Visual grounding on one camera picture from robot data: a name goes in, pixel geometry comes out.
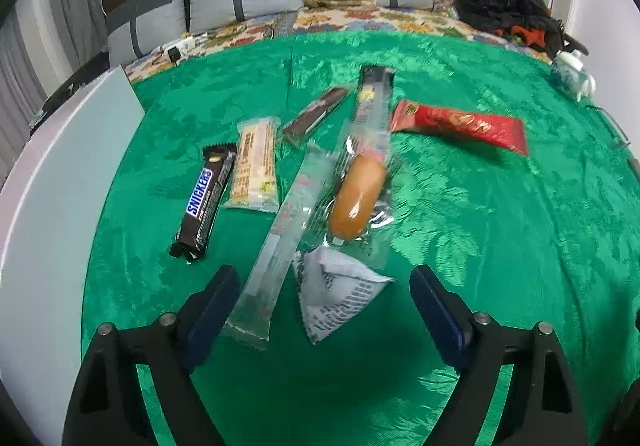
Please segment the beige snack package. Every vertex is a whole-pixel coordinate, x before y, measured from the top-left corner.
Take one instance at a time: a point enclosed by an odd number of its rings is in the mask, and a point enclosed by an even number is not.
[[[238,124],[238,156],[225,206],[278,212],[273,146],[279,125],[278,118],[249,119]]]

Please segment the floral bedspread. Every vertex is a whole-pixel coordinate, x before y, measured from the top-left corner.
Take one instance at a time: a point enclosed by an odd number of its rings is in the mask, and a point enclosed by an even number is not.
[[[483,33],[459,20],[444,17],[428,10],[377,8],[372,12],[305,8],[299,12],[257,17],[212,30],[195,37],[195,48],[188,57],[206,56],[228,48],[244,46],[269,38],[305,35],[306,33],[339,32],[347,30],[375,30],[419,33],[423,35],[453,36],[474,42],[501,46],[507,51],[526,54],[549,63],[546,54],[523,48],[500,36]],[[145,80],[175,64],[157,51],[127,65],[125,71],[131,83]]]

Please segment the white triangular package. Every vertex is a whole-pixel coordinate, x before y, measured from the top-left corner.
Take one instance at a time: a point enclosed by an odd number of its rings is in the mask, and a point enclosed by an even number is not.
[[[360,261],[320,246],[296,252],[293,261],[306,334],[316,344],[353,318],[388,282]]]

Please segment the pile of clothes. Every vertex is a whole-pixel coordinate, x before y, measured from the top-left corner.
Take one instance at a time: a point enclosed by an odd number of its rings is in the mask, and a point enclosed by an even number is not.
[[[457,0],[460,20],[477,30],[514,39],[549,58],[562,49],[562,24],[544,0]]]

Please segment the black jacket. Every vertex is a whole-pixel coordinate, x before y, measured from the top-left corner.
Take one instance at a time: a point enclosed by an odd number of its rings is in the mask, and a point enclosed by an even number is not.
[[[545,47],[533,48],[550,58],[562,47],[560,23],[548,15],[544,0],[458,0],[456,7],[460,20],[487,33],[508,33],[511,26],[544,31]]]

